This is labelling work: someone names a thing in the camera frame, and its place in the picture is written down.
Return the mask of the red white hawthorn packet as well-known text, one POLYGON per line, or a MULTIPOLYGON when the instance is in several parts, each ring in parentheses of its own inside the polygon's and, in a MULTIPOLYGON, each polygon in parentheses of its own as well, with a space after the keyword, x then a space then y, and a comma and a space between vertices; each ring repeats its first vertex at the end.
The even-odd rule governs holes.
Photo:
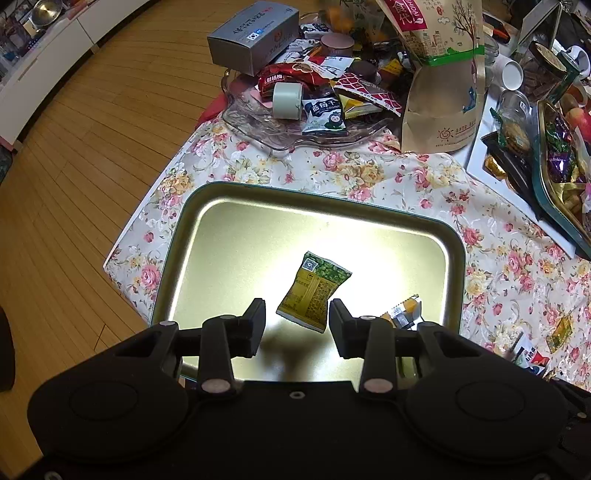
POLYGON ((512 362, 536 376, 544 376, 550 358, 542 355, 533 345, 528 335, 522 333, 512 350, 512 362))

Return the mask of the small glass cookie jar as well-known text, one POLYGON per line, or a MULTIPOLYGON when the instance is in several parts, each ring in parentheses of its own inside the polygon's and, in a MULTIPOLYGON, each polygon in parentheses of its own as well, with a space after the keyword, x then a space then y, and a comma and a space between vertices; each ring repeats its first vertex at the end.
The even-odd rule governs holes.
POLYGON ((504 90, 498 101, 496 122, 499 143, 513 154, 525 157, 531 152, 528 136, 530 103, 519 90, 504 90))

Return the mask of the white tv cabinet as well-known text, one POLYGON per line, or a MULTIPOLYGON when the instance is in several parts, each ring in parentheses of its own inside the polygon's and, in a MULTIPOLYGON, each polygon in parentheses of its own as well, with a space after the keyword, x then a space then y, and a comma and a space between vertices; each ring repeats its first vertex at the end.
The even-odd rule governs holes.
POLYGON ((1 145, 18 136, 53 87, 98 42, 146 0, 83 1, 62 16, 1 82, 1 145))

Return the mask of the clear glass dish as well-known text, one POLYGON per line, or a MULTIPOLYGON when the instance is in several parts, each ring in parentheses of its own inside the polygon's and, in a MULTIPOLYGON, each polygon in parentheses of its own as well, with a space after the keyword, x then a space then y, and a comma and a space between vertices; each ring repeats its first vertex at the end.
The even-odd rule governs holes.
POLYGON ((389 129, 400 136, 402 122, 391 113, 375 113, 346 120, 346 133, 342 135, 304 134, 304 119, 274 119, 270 108, 250 95, 256 79, 235 70, 226 69, 221 77, 221 91, 228 106, 221 119, 233 131, 276 151, 287 151, 298 146, 339 148, 356 145, 389 129))

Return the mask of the green pea snack packet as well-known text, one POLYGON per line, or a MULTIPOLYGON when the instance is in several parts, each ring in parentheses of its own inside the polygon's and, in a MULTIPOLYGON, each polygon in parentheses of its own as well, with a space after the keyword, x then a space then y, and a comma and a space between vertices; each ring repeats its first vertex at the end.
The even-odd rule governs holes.
POLYGON ((328 324, 329 298, 352 272, 327 258, 307 252, 294 283, 276 308, 281 318, 318 333, 328 324))

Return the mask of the gold tray with snacks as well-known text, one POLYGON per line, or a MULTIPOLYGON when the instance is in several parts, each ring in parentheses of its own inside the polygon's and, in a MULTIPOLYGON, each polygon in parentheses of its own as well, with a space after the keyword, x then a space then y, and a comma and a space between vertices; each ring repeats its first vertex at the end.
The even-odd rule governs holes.
POLYGON ((590 132, 578 108, 562 114, 546 100, 537 104, 533 188, 569 256, 590 258, 590 132))

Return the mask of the raisin packet in dish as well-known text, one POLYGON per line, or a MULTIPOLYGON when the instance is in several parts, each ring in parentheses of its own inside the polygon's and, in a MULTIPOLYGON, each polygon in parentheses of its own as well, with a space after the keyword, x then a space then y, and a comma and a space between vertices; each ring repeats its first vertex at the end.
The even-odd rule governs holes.
POLYGON ((304 99, 304 135, 342 136, 346 134, 342 103, 335 96, 304 99))

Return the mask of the gold candy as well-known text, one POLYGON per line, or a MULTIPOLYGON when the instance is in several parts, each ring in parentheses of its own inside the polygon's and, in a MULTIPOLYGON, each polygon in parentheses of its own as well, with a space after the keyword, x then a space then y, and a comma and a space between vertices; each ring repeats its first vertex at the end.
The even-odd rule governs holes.
POLYGON ((572 331, 572 316, 563 316, 554 330, 546 336, 546 344, 551 354, 556 353, 567 342, 572 331))

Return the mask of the white jar lid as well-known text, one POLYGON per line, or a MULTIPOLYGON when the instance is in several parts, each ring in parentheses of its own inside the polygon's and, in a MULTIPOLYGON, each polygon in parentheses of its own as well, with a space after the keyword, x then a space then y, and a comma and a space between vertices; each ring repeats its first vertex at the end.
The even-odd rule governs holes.
POLYGON ((518 90, 523 83, 523 70, 518 62, 503 58, 496 63, 496 79, 500 87, 505 90, 518 90))

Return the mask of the grey cardboard box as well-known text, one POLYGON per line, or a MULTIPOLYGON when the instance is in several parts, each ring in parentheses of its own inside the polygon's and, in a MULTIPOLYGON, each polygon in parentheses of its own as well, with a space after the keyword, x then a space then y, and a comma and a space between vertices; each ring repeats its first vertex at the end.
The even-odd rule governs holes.
POLYGON ((300 12, 294 7, 257 1, 207 36, 211 61, 256 76, 297 39, 298 20, 300 12))

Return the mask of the white tape roll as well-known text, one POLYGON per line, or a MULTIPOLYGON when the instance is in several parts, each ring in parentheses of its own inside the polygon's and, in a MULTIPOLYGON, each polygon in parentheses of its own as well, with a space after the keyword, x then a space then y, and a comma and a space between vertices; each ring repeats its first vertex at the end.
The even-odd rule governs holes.
POLYGON ((304 88, 301 83, 279 82, 273 88, 273 117, 300 120, 304 88))

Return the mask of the red snack packet in dish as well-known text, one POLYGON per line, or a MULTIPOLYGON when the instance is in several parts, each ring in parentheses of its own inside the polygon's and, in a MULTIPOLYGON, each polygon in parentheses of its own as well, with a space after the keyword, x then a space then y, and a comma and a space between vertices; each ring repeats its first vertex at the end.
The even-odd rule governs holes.
POLYGON ((303 85, 304 93, 311 93, 329 84, 329 79, 322 77, 304 62, 270 64, 259 72, 257 78, 260 96, 264 100, 270 100, 277 83, 299 83, 303 85))

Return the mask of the large kraft paper snack bag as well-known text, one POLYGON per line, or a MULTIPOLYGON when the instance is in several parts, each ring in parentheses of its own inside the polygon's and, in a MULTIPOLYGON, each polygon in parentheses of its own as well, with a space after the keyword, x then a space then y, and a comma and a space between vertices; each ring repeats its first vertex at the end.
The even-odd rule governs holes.
POLYGON ((486 87, 482 3, 393 0, 378 5, 416 68, 403 115, 402 148, 431 154, 470 144, 486 87))

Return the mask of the large glass jar brown lid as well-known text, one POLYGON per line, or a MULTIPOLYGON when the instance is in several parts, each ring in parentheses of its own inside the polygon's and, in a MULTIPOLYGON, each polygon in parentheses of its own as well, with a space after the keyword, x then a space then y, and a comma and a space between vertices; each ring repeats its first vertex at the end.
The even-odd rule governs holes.
POLYGON ((523 71, 522 93, 530 103, 545 98, 567 73, 558 57, 543 44, 533 41, 520 61, 523 71))

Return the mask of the orange white small packet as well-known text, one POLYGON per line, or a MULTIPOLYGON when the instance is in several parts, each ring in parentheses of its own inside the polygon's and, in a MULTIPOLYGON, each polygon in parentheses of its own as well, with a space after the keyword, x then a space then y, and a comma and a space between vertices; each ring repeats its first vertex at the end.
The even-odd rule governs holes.
POLYGON ((382 314, 381 317, 389 321, 396 329, 408 330, 422 319, 422 299, 418 294, 412 295, 382 314))

